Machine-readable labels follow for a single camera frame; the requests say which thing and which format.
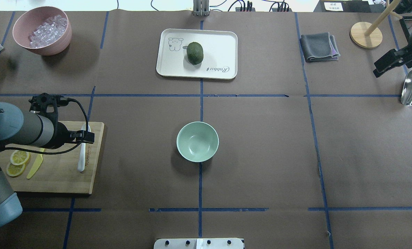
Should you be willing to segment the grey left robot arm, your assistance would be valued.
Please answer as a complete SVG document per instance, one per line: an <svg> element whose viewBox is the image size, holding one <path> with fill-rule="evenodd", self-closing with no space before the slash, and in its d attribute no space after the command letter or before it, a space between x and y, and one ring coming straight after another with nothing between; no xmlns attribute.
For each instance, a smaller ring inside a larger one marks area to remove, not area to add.
<svg viewBox="0 0 412 249"><path fill-rule="evenodd" d="M82 143L94 143L88 121L84 129L70 131L58 120L58 108L70 102L77 103L76 99L41 93L29 102L30 110L22 111L11 103L0 101L0 152L14 150L14 145L58 149L66 143L75 148ZM16 219L22 211L19 198L0 167L0 227Z"/></svg>

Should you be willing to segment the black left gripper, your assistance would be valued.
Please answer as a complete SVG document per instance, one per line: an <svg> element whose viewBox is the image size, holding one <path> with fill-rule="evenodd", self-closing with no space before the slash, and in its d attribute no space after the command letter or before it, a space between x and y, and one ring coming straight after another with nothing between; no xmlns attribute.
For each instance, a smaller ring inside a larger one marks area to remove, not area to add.
<svg viewBox="0 0 412 249"><path fill-rule="evenodd" d="M42 125L38 138L30 146L58 149L64 144L94 143L93 132L69 131L63 123L59 122L58 107L69 103L62 95L42 93L32 96L29 103L30 112L38 116Z"/></svg>

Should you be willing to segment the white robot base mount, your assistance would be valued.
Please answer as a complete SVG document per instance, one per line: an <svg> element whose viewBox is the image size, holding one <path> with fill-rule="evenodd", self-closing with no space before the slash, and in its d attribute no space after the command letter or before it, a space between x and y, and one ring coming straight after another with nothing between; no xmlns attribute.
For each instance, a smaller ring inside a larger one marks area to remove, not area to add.
<svg viewBox="0 0 412 249"><path fill-rule="evenodd" d="M240 238L166 238L157 239L154 249L244 249Z"/></svg>

